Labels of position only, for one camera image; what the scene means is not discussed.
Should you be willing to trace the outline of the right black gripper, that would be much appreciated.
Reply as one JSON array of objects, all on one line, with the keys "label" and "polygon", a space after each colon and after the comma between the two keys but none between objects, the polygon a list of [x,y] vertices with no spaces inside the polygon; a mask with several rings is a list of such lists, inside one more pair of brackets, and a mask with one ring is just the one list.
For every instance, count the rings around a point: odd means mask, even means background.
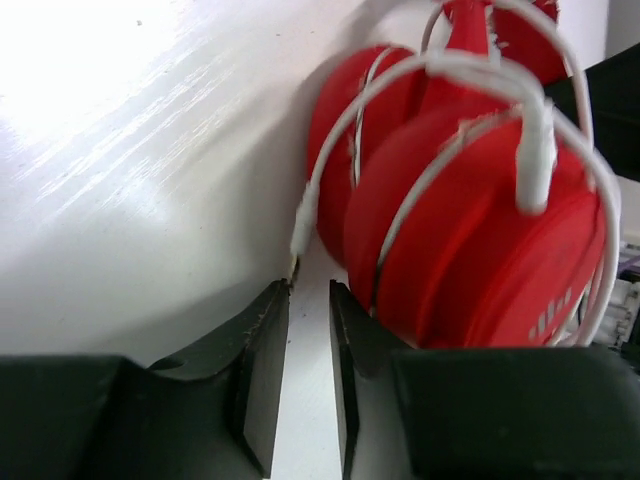
[{"label": "right black gripper", "polygon": [[[595,146],[618,175],[639,173],[639,49],[630,47],[586,70]],[[555,105],[578,122],[573,86],[559,55],[543,69],[542,84]]]}]

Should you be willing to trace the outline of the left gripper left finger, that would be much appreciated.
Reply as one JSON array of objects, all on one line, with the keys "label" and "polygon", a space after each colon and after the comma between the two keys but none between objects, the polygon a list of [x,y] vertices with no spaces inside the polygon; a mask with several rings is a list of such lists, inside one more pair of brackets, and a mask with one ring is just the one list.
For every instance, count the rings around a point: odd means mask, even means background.
[{"label": "left gripper left finger", "polygon": [[5,479],[266,479],[288,284],[150,366],[116,355],[1,359]]}]

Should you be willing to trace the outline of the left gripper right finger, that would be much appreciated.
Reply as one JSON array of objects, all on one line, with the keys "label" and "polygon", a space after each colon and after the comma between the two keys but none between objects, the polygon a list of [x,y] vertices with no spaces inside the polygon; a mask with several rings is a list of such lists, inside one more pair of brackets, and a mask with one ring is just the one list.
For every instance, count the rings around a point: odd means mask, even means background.
[{"label": "left gripper right finger", "polygon": [[346,479],[635,479],[639,378],[602,347],[416,350],[329,287]]}]

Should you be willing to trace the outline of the red headphones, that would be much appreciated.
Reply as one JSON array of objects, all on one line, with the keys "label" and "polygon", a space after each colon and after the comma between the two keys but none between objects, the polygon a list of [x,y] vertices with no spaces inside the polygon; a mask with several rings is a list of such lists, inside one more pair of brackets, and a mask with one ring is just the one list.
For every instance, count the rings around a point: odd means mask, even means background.
[{"label": "red headphones", "polygon": [[[589,345],[620,193],[553,1],[444,1],[447,44],[346,57],[313,111],[291,251],[317,232],[362,308],[419,348]],[[573,123],[547,95],[557,54]]]}]

